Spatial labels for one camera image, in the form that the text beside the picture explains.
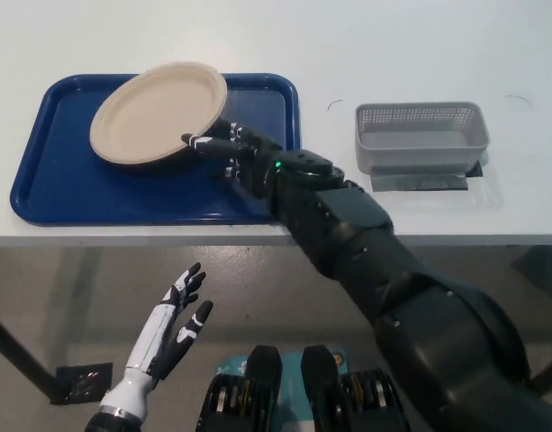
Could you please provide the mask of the black and white right hand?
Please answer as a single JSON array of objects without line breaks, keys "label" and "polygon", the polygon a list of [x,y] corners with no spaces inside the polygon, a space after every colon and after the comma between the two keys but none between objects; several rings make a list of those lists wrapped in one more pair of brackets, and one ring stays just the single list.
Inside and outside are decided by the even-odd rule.
[{"label": "black and white right hand", "polygon": [[227,160],[231,176],[240,181],[246,192],[258,199],[267,197],[267,174],[274,157],[283,152],[273,139],[220,118],[207,132],[184,133],[181,140],[202,158]]}]

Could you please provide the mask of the white and black left hand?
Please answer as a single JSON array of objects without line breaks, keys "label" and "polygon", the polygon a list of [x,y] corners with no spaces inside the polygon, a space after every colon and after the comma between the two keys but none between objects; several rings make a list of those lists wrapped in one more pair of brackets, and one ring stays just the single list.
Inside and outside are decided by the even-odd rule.
[{"label": "white and black left hand", "polygon": [[153,382],[167,376],[186,355],[199,335],[213,303],[203,301],[188,322],[174,331],[179,314],[198,299],[206,273],[196,263],[185,270],[168,288],[162,300],[153,308],[131,351],[126,367],[136,369]]}]

